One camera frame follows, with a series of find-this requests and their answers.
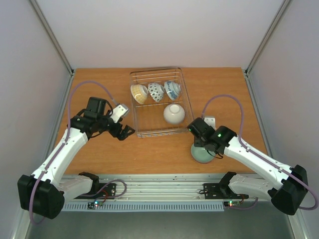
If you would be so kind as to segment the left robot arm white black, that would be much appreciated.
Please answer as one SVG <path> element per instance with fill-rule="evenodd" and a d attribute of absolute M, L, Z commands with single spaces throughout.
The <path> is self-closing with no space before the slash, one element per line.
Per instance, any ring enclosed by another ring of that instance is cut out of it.
<path fill-rule="evenodd" d="M 135 131 L 121 121 L 129 108 L 118 104 L 105 110 L 110 103 L 102 98 L 90 97 L 87 107 L 69 119 L 61 140 L 47 159 L 30 175 L 22 175 L 18 182 L 20 206 L 29 212 L 54 219 L 63 206 L 78 197 L 96 198 L 102 187 L 99 177 L 92 173 L 79 173 L 74 179 L 61 183 L 69 164 L 89 139 L 108 132 L 122 141 Z"/>

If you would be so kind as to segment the blue floral white bowl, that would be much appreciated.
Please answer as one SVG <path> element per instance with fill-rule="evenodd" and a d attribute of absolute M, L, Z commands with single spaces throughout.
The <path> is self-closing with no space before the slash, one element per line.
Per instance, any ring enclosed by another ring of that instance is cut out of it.
<path fill-rule="evenodd" d="M 175 101 L 178 99 L 179 95 L 180 95 L 180 84 L 174 82 L 174 81 L 166 81 L 164 83 L 164 88 L 165 91 L 168 95 L 168 97 L 172 100 Z"/>

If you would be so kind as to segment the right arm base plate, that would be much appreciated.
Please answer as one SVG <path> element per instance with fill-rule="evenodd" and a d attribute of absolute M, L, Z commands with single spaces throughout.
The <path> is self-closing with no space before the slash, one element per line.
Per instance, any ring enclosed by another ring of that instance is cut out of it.
<path fill-rule="evenodd" d="M 249 198 L 246 194 L 235 194 L 230 189 L 222 189 L 218 183 L 204 183 L 198 193 L 204 195 L 205 199 L 242 200 Z"/>

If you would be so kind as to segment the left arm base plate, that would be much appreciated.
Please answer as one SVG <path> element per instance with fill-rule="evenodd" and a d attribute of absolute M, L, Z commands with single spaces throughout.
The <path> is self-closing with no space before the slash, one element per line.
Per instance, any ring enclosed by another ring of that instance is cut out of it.
<path fill-rule="evenodd" d="M 94 196 L 90 196 L 90 197 L 85 197 L 85 196 L 78 196 L 76 197 L 76 199 L 98 199 L 98 198 L 105 198 L 106 195 L 107 196 L 115 196 L 116 193 L 116 184 L 115 183 L 111 183 L 108 186 L 106 186 L 105 188 L 102 189 L 101 192 L 99 192 L 98 194 L 94 195 Z"/>

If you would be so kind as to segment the white upturned bowl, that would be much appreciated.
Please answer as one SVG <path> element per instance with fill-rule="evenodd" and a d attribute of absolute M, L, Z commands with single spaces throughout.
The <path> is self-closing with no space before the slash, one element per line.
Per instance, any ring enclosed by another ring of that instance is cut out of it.
<path fill-rule="evenodd" d="M 179 104 L 170 104 L 164 109 L 163 117 L 167 123 L 180 124 L 185 119 L 185 110 Z"/>

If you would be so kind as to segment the pink patterned bowl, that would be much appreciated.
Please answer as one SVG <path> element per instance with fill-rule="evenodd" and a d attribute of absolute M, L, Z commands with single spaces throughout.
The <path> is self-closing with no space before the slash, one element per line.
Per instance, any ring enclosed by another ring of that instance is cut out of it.
<path fill-rule="evenodd" d="M 164 87 L 158 83 L 148 84 L 148 92 L 156 103 L 160 102 L 164 97 Z"/>

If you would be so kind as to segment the yellow patterned bowl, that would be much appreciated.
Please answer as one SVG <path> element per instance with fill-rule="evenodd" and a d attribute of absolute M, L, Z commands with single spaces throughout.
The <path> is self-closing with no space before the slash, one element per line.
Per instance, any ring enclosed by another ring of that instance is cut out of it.
<path fill-rule="evenodd" d="M 131 85 L 130 87 L 131 95 L 133 96 L 134 100 L 139 104 L 143 105 L 147 98 L 148 98 L 148 89 L 146 86 L 141 84 Z"/>

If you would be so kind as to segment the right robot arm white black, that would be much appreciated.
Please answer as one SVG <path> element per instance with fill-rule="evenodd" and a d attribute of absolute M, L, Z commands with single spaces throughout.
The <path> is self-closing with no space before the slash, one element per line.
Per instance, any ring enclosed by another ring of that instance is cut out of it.
<path fill-rule="evenodd" d="M 240 139 L 228 127 L 214 129 L 202 118 L 196 118 L 187 129 L 193 134 L 196 147 L 233 158 L 260 176 L 250 178 L 227 172 L 219 182 L 224 198 L 244 194 L 269 200 L 284 214 L 296 213 L 308 192 L 308 177 L 303 167 L 291 167 L 276 161 Z"/>

